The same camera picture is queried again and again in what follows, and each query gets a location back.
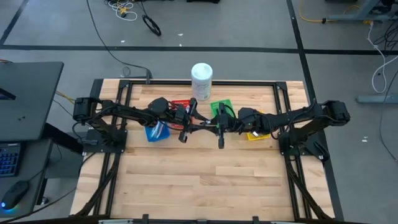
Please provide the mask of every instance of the black metal frame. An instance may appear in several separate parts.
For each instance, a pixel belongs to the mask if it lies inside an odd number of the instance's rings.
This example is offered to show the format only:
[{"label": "black metal frame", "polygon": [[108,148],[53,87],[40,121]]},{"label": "black metal frame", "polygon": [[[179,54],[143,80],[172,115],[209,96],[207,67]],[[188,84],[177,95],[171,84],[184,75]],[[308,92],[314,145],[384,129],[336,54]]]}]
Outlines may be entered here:
[{"label": "black metal frame", "polygon": [[[126,95],[126,101],[125,101],[125,105],[129,106],[129,102],[131,99],[131,93],[132,93],[132,88],[134,85],[145,85],[147,83],[147,80],[145,79],[120,79],[119,82],[119,90],[118,90],[118,94],[116,97],[116,102],[120,103],[121,101],[121,97],[122,97],[122,93],[123,90],[125,89],[125,87],[127,87],[127,95]],[[93,87],[91,89],[91,97],[97,97],[99,98],[100,96],[100,92],[101,92],[101,88],[102,88],[102,84],[103,84],[103,80],[95,80]],[[191,81],[190,80],[151,80],[150,81],[151,85],[191,85]],[[279,92],[282,92],[283,95],[283,101],[285,104],[285,109],[287,111],[291,110],[290,107],[290,101],[289,101],[289,94],[287,92],[287,85],[286,82],[262,82],[262,81],[213,81],[213,85],[229,85],[229,86],[268,86],[268,87],[272,87],[273,91],[274,91],[274,98],[275,98],[275,107],[277,110],[278,114],[282,113],[282,105],[280,102],[280,95]],[[112,125],[116,125],[116,118],[113,118],[112,120]],[[122,120],[122,125],[121,125],[121,129],[125,130],[126,127],[126,120],[123,119]],[[326,146],[326,141],[325,138],[319,138],[319,140],[321,141],[321,143]],[[290,154],[288,153],[283,153],[283,152],[287,152],[288,149],[284,149],[281,150],[281,154],[283,155],[284,159],[285,159],[285,164],[286,166],[291,165],[291,158],[290,158]],[[302,161],[300,158],[300,154],[298,155],[294,155],[295,159],[294,161],[296,162],[296,168],[297,168],[297,175],[299,180],[301,181],[302,186],[305,188],[305,177],[304,177],[304,173],[303,173],[303,167],[302,167]],[[105,158],[104,158],[104,162],[103,162],[103,166],[102,166],[102,170],[101,170],[101,177],[99,182],[102,183],[102,181],[104,181],[104,177],[106,175],[106,171],[108,170],[108,164],[109,164],[109,157],[110,157],[110,153],[106,153],[105,154]],[[119,162],[121,157],[120,153],[117,153],[115,155],[115,161]],[[329,188],[332,188],[333,190],[336,189],[336,183],[335,183],[335,179],[334,177],[330,177],[330,172],[333,174],[333,170],[331,169],[331,164],[330,161],[328,161],[328,163],[324,163],[324,168],[325,168],[325,174],[326,174],[326,179],[328,182],[328,186]],[[112,202],[113,202],[113,195],[114,195],[114,190],[115,190],[115,186],[116,186],[116,178],[117,178],[117,173],[116,175],[112,178],[112,181],[110,183],[110,188],[109,188],[109,192],[108,192],[108,201],[106,203],[106,211],[105,214],[109,215],[111,214],[111,209],[112,209]],[[299,205],[297,202],[297,194],[295,191],[295,184],[293,182],[293,180],[289,177],[289,174],[287,175],[288,178],[288,183],[289,183],[289,190],[290,190],[290,198],[292,201],[292,210],[293,210],[293,214],[294,214],[294,219],[295,220],[300,220],[302,219],[300,217],[300,212],[299,212]],[[338,217],[338,214],[341,212],[341,205],[340,205],[340,200],[338,197],[334,197],[332,194],[331,196],[331,200],[332,200],[332,205],[333,205],[333,209],[337,210],[338,212],[335,212],[336,215],[336,220],[339,221],[343,221],[342,220],[342,216]],[[95,205],[95,209],[94,209],[94,213],[93,215],[98,215],[99,210],[100,210],[100,205],[101,205],[101,198],[98,199],[96,205]],[[312,215],[311,215],[311,209],[309,206],[308,201],[305,199],[305,197],[303,196],[303,205],[304,205],[304,210],[305,210],[305,218],[311,219]],[[143,219],[142,219],[142,223],[145,223],[145,219],[144,218],[147,217],[147,214],[144,214]],[[199,223],[199,220],[153,220],[155,222],[161,222],[161,223],[178,223],[178,222],[184,222],[184,223]],[[216,223],[216,221],[211,221],[211,220],[207,220],[206,223]],[[260,222],[258,221],[258,217],[253,217],[253,221],[238,221],[238,222],[231,222],[228,221],[228,223],[269,223],[269,222]]]}]

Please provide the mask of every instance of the white container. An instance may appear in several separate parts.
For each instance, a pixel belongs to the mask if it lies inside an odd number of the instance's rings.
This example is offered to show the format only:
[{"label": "white container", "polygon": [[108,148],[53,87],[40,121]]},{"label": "white container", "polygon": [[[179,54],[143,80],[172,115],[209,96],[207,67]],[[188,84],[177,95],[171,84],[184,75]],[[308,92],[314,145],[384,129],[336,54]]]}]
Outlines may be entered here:
[{"label": "white container", "polygon": [[213,69],[206,63],[198,63],[191,70],[193,97],[207,100],[210,97]]}]

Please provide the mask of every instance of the keyboard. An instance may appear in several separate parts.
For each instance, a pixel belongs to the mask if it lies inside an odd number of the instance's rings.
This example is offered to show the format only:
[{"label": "keyboard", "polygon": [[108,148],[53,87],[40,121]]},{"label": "keyboard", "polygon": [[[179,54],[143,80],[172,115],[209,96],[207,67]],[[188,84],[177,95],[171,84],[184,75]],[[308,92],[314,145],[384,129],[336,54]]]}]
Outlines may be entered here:
[{"label": "keyboard", "polygon": [[18,175],[21,152],[20,143],[0,143],[0,177]]}]

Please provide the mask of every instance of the wooden table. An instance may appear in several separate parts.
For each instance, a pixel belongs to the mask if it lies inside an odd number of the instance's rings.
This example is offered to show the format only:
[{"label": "wooden table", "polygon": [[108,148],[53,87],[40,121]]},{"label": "wooden table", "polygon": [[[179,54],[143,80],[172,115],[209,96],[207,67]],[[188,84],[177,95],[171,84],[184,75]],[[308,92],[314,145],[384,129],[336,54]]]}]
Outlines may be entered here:
[{"label": "wooden table", "polygon": [[[118,79],[103,80],[99,97],[115,100],[118,83]],[[303,83],[286,84],[292,109],[307,106]],[[130,106],[146,108],[161,96],[190,99],[191,92],[189,85],[134,85]],[[199,101],[198,111],[211,118],[210,102],[224,99],[231,100],[236,113],[243,106],[276,113],[274,94],[267,86],[213,85],[210,99]],[[112,218],[141,218],[148,213],[155,219],[294,219],[285,162],[276,140],[248,141],[245,134],[228,133],[225,149],[218,149],[218,137],[206,131],[188,135],[187,143],[182,144],[177,131],[153,143],[147,142],[138,123],[128,121],[127,129]],[[82,168],[71,213],[79,211],[97,188],[102,163],[103,154],[97,154]],[[334,217],[322,163],[303,156],[302,164],[308,191]],[[300,216],[304,217],[300,192],[296,191]]]}]

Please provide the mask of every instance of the gray floor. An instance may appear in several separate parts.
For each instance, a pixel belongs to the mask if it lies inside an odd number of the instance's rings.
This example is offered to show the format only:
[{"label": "gray floor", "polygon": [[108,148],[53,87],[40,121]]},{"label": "gray floor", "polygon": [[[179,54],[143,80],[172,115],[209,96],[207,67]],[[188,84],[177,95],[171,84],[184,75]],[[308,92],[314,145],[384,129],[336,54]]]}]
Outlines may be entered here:
[{"label": "gray floor", "polygon": [[[8,26],[21,2],[0,0],[0,31]],[[349,6],[319,0],[303,2],[303,14],[311,19],[342,13]],[[147,12],[162,28],[161,38],[150,33],[140,19],[134,22],[117,19],[102,0],[90,0],[90,3],[98,30],[108,45],[297,47],[285,1],[222,0],[220,4],[148,1],[145,3]],[[299,19],[299,0],[293,0],[293,4],[305,49],[372,49],[366,40],[367,25],[360,22],[305,22]],[[142,15],[138,7],[134,11]],[[383,34],[387,25],[375,24],[372,37]],[[101,45],[101,42],[95,34],[85,1],[43,3],[30,0],[5,44]],[[216,79],[304,81],[298,54],[137,51],[114,54],[127,62],[150,68],[154,78],[189,78],[194,63],[207,62],[213,67]],[[87,96],[95,78],[120,77],[123,67],[103,51],[0,50],[0,58],[14,62],[63,61],[65,68],[58,90],[73,98]],[[379,142],[380,106],[358,105],[354,100],[357,95],[373,94],[371,75],[381,65],[382,58],[378,55],[307,55],[307,59],[318,100],[344,101],[352,116],[346,126],[326,130],[345,220],[394,223],[398,207],[398,166]],[[387,66],[389,80],[397,67],[398,62]],[[134,75],[143,74],[141,70],[131,70]],[[397,89],[398,83],[393,85],[392,91]],[[72,111],[71,104],[57,99]],[[396,112],[396,106],[385,108],[382,130],[387,145],[398,155]],[[52,106],[48,122],[67,132],[73,124],[71,117],[58,105]],[[76,179],[53,180],[48,183],[46,195],[57,198],[75,184]],[[71,195],[43,210],[42,217],[67,216],[72,200]]]}]

